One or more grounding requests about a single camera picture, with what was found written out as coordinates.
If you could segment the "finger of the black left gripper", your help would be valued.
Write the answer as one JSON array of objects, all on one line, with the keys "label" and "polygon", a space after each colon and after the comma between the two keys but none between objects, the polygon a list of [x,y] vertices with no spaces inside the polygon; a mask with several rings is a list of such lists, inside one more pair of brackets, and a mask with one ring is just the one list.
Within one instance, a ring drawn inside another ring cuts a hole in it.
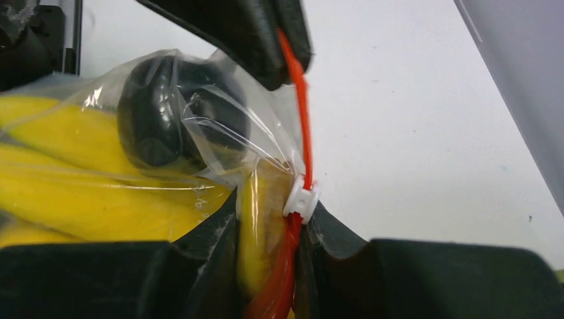
[{"label": "finger of the black left gripper", "polygon": [[266,89],[287,79],[270,1],[161,0],[140,4],[216,46]]},{"label": "finger of the black left gripper", "polygon": [[278,25],[285,33],[302,69],[307,72],[312,60],[313,49],[311,46],[309,25],[305,16],[305,10],[302,6],[302,1],[274,0],[273,5],[277,15]]}]

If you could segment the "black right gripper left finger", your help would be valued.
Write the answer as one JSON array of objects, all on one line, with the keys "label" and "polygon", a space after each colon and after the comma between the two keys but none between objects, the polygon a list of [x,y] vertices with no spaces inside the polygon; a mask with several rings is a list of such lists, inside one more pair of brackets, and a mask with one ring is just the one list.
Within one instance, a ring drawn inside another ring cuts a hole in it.
[{"label": "black right gripper left finger", "polygon": [[2,318],[241,318],[236,196],[182,238],[1,249]]}]

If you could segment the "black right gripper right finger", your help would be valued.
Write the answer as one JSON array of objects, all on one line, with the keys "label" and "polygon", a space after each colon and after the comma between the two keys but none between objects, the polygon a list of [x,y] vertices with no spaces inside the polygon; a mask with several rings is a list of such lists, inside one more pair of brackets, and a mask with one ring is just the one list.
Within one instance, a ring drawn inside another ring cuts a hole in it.
[{"label": "black right gripper right finger", "polygon": [[562,318],[563,285],[513,247],[362,239],[318,204],[297,253],[297,318]]}]

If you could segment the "black toy fruit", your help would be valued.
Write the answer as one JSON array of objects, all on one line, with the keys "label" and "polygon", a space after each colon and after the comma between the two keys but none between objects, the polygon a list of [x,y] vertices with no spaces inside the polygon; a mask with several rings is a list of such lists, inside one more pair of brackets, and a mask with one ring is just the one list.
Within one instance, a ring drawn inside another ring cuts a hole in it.
[{"label": "black toy fruit", "polygon": [[203,171],[213,160],[241,161],[249,137],[246,97],[226,60],[192,62],[174,55],[137,64],[117,106],[127,158],[143,169]]}]

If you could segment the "clear zip bag orange zipper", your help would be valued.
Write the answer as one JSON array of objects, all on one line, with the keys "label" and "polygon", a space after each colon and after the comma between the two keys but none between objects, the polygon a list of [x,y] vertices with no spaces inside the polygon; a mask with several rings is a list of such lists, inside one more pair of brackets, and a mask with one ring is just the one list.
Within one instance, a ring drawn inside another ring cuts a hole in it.
[{"label": "clear zip bag orange zipper", "polygon": [[2,318],[292,318],[318,201],[305,73],[157,51],[1,95]]}]

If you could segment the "yellow toy banana bunch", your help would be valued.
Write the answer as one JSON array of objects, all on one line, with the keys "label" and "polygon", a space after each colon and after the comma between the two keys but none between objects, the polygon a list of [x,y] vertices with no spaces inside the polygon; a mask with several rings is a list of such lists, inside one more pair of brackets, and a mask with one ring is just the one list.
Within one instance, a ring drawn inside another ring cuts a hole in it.
[{"label": "yellow toy banana bunch", "polygon": [[143,175],[116,118],[54,98],[1,98],[1,246],[175,241],[231,190],[182,174]]}]

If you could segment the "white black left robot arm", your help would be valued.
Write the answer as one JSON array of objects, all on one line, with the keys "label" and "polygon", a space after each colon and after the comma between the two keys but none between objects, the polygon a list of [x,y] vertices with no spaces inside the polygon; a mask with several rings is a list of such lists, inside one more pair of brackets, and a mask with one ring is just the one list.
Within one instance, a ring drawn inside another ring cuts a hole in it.
[{"label": "white black left robot arm", "polygon": [[[223,51],[266,89],[291,79],[287,55],[307,70],[310,36],[300,1],[141,1],[141,5]],[[39,41],[32,24],[38,1],[1,2],[1,89],[30,83],[58,70],[54,48]]]}]

